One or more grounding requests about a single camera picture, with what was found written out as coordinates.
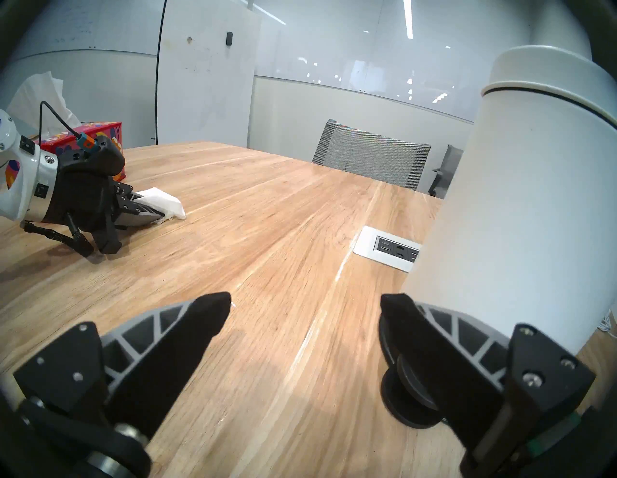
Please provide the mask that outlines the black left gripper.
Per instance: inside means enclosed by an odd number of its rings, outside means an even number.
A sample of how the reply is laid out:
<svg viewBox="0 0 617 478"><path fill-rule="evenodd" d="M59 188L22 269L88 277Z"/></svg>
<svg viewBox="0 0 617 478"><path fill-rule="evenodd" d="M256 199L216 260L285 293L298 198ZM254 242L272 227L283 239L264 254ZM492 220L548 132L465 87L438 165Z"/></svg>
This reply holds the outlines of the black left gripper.
<svg viewBox="0 0 617 478"><path fill-rule="evenodd" d="M131 186L114 180L124 166L123 154L107 136L97 137L91 150L60 155L45 223L67 226L70 236L46 228L45 237L91 255L94 247L85 231L100 253L110 255L122 246L117 228L139 228L164 219L163 212L137 202L142 195L133 193Z"/></svg>

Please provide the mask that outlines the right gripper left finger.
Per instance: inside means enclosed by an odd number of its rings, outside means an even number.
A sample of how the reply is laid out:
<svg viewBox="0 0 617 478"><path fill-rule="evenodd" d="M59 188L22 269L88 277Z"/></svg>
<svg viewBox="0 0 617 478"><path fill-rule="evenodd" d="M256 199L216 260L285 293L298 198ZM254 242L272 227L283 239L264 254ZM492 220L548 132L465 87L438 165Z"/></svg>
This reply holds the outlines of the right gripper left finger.
<svg viewBox="0 0 617 478"><path fill-rule="evenodd" d="M153 438L220 333L231 294L217 292L141 313L100 336L96 324L66 330L17 369L26 399L71 420L118 423Z"/></svg>

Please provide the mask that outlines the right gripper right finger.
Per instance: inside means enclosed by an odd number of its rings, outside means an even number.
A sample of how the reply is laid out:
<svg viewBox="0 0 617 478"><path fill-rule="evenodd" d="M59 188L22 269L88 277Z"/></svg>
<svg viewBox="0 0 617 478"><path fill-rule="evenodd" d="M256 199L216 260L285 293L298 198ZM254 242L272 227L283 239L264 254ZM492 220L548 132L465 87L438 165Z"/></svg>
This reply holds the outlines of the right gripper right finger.
<svg viewBox="0 0 617 478"><path fill-rule="evenodd" d="M509 337L464 314L383 294L399 358L463 445L464 477L584 477L596 410L577 408L595 373L539 328Z"/></svg>

